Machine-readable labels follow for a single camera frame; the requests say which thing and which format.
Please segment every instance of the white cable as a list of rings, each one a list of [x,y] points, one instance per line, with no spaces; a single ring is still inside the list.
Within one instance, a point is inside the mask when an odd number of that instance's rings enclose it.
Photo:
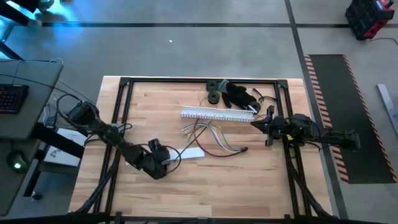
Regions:
[[[194,124],[189,124],[188,126],[184,127],[181,131],[185,131],[187,128],[190,128],[190,127],[192,127],[192,126],[194,126]],[[223,149],[225,149],[226,151],[232,152],[232,153],[234,153],[234,152],[240,152],[240,150],[236,150],[236,149],[232,149],[232,148],[231,148],[231,149],[228,149],[228,148],[226,148],[226,147],[223,145],[223,143],[220,141],[219,137],[217,136],[216,131],[215,131],[214,128],[213,128],[213,127],[216,127],[216,128],[218,128],[218,129],[220,129],[219,127],[214,126],[214,125],[205,124],[205,123],[197,123],[197,126],[205,126],[205,127],[209,128],[210,131],[211,131],[211,133],[213,134],[214,138],[216,139],[216,142],[218,143],[218,145],[220,145],[220,146],[221,146]]]
[[[45,117],[47,116],[45,109],[46,109],[47,105],[44,106],[44,116],[43,116],[43,124],[45,123]]]
[[[53,58],[53,59],[49,60],[49,62],[53,62],[53,61],[55,61],[56,59],[61,60],[61,63],[62,63],[62,65],[63,65],[63,60],[62,60],[62,58]]]

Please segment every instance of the black connector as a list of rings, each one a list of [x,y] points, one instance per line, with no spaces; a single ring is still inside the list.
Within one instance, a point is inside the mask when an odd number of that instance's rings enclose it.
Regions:
[[[242,148],[241,148],[241,152],[246,152],[247,150],[249,150],[248,147],[242,147]]]

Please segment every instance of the wooden table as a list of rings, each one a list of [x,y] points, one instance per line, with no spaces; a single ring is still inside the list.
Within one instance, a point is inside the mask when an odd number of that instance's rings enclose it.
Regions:
[[[105,122],[111,121],[119,79],[103,78],[97,107]],[[310,116],[303,81],[288,79],[288,83],[294,113]],[[274,88],[269,85],[244,86],[254,96],[252,88],[263,95],[275,96]],[[205,92],[205,84],[202,83],[135,83],[127,119],[133,127],[126,132],[125,138],[136,144],[158,138],[162,144],[184,148],[187,139],[180,130],[195,120],[181,118],[181,105],[198,106]],[[273,101],[265,100],[260,114],[266,113],[266,108],[272,104]],[[212,105],[203,100],[202,106]],[[216,106],[224,108],[222,102]],[[122,158],[112,213],[122,211],[123,216],[138,217],[213,218],[283,218],[284,214],[292,215],[281,141],[265,147],[266,136],[249,123],[214,121],[213,124],[222,128],[231,146],[247,146],[248,152],[227,158],[206,155],[201,159],[182,161],[175,172],[160,180],[153,180],[146,173],[127,166]],[[226,154],[210,132],[205,131],[198,139],[212,153]],[[318,149],[306,145],[301,150],[308,188],[331,213]],[[86,146],[70,210],[78,209],[97,186],[104,151],[102,142]],[[103,193],[101,211],[104,210],[107,193],[108,187]],[[298,197],[300,213],[303,213],[301,194]]]

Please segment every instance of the table leg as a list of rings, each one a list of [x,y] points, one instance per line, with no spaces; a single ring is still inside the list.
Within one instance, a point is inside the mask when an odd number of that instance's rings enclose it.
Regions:
[[[62,151],[76,156],[78,158],[83,157],[85,148],[72,140],[69,140],[62,135],[56,133],[50,128],[47,128],[42,123],[37,123],[33,128],[32,134],[30,135],[33,139],[39,139],[51,146],[57,147]]]

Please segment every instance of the black floor mat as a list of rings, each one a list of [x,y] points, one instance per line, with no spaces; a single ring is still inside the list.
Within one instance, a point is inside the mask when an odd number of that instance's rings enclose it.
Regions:
[[[355,77],[344,55],[305,57],[315,98],[325,128],[355,129],[361,140],[358,152],[331,147],[343,181],[350,184],[396,183],[397,177],[383,148]]]

